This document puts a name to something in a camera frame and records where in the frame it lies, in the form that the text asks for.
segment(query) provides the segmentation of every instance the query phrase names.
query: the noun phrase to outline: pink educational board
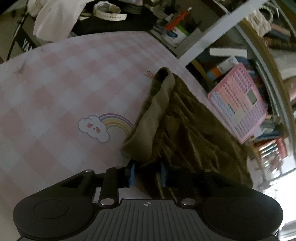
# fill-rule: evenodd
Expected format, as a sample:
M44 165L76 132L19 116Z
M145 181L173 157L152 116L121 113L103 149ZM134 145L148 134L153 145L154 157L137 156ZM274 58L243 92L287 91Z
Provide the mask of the pink educational board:
M263 99L242 63L235 66L209 93L210 102L244 143L267 116Z

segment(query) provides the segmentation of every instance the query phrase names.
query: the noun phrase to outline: silver screw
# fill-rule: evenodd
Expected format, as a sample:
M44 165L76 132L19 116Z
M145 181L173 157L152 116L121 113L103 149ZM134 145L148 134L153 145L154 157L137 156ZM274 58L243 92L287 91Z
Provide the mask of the silver screw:
M115 201L112 198L104 198L101 200L101 204L104 206L110 206L113 203L115 203Z
M181 203L185 206L192 206L196 203L196 201L192 198L185 198L181 201Z

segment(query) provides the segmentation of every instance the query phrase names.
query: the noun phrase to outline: white watch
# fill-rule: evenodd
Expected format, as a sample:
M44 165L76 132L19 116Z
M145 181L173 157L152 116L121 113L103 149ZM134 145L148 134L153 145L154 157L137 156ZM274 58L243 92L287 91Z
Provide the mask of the white watch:
M127 14L120 14L120 8L108 1L100 1L94 6L94 16L109 21L122 21Z

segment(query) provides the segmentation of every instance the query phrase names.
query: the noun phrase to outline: brown garment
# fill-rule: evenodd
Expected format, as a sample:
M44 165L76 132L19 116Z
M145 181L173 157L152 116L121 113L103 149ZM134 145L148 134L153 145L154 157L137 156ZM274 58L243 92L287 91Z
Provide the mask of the brown garment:
M156 73L149 97L121 150L141 164L143 184L154 198L174 197L173 190L161 187L155 170L160 159L191 172L211 169L252 187L242 145L167 68Z

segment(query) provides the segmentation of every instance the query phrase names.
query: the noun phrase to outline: cloud illustration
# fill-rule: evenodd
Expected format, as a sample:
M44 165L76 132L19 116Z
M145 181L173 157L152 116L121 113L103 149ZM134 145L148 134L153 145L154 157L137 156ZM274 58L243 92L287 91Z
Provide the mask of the cloud illustration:
M78 127L82 132L96 138L99 142L107 142L109 140L107 127L96 115L90 115L87 118L82 118L78 122Z

